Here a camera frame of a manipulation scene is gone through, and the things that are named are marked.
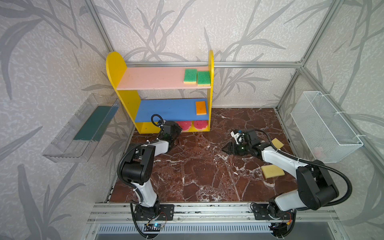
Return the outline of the pink round sponge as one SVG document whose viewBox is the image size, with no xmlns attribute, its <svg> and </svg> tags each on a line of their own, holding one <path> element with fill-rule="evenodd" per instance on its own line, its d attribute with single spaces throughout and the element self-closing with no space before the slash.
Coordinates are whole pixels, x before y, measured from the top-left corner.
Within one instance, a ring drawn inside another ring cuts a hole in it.
<svg viewBox="0 0 384 240">
<path fill-rule="evenodd" d="M 179 121 L 177 124 L 180 126 L 183 132 L 188 131 L 192 127 L 192 121 Z"/>
<path fill-rule="evenodd" d="M 194 121 L 194 128 L 196 130 L 205 130 L 208 127 L 209 121 Z"/>
</svg>

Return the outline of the orange sponge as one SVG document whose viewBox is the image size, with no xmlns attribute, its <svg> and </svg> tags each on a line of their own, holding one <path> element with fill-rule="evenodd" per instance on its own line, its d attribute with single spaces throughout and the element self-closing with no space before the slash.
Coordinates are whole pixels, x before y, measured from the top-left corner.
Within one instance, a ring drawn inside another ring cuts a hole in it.
<svg viewBox="0 0 384 240">
<path fill-rule="evenodd" d="M 206 101 L 196 101 L 196 115 L 202 116 L 207 114 Z"/>
</svg>

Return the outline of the green top sponge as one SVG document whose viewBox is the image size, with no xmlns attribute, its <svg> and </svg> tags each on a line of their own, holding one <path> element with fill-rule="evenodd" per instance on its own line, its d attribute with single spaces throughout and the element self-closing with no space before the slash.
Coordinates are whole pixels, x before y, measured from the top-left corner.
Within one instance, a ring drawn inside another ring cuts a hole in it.
<svg viewBox="0 0 384 240">
<path fill-rule="evenodd" d="M 197 83 L 197 69 L 185 69 L 184 84 L 196 84 Z"/>
</svg>

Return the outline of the yellow sponge green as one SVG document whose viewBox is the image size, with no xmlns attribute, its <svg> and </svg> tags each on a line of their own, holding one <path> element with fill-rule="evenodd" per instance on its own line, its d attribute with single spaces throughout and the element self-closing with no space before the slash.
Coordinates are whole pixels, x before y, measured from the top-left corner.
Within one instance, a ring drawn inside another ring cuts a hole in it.
<svg viewBox="0 0 384 240">
<path fill-rule="evenodd" d="M 211 76 L 209 71 L 197 72 L 197 85 L 200 87 L 208 87 L 211 85 Z"/>
</svg>

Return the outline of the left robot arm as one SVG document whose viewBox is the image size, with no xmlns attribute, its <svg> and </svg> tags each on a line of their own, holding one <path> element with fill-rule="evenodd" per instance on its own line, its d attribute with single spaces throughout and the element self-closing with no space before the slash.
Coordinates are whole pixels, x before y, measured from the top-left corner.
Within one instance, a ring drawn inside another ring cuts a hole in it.
<svg viewBox="0 0 384 240">
<path fill-rule="evenodd" d="M 130 145 L 117 168 L 119 180 L 133 188 L 139 199 L 137 205 L 145 209 L 154 209 L 159 203 L 150 181 L 155 157 L 168 153 L 182 132 L 174 121 L 160 120 L 155 126 L 160 127 L 156 140 Z"/>
</svg>

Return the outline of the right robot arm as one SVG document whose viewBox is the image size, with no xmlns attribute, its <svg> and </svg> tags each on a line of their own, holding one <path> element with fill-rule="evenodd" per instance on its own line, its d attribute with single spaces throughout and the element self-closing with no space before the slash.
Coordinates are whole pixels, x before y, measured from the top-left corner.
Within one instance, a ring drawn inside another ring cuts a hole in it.
<svg viewBox="0 0 384 240">
<path fill-rule="evenodd" d="M 315 211 L 339 205 L 351 197 L 353 185 L 345 174 L 319 160 L 308 161 L 282 151 L 273 144 L 270 135 L 266 135 L 267 142 L 262 142 L 258 133 L 259 129 L 234 130 L 231 132 L 233 140 L 222 151 L 233 156 L 256 157 L 296 179 L 297 189 L 270 199 L 270 209 L 276 212 Z"/>
</svg>

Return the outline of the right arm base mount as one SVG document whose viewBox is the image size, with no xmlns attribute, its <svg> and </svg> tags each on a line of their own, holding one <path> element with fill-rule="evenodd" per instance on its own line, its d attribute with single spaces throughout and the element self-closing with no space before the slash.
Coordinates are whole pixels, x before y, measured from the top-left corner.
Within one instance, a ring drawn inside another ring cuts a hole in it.
<svg viewBox="0 0 384 240">
<path fill-rule="evenodd" d="M 294 214 L 293 210 L 281 211 L 278 207 L 271 204 L 250 204 L 251 212 L 254 214 L 255 220 L 277 220 L 290 221 Z"/>
</svg>

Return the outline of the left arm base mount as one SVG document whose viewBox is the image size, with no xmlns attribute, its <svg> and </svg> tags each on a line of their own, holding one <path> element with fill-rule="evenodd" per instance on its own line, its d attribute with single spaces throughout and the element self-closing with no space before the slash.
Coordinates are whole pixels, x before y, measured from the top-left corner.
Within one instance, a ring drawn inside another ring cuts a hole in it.
<svg viewBox="0 0 384 240">
<path fill-rule="evenodd" d="M 152 219 L 160 221 L 171 221 L 174 218 L 175 205 L 159 204 L 147 208 L 137 205 L 134 208 L 134 216 L 136 221 L 149 221 Z"/>
</svg>

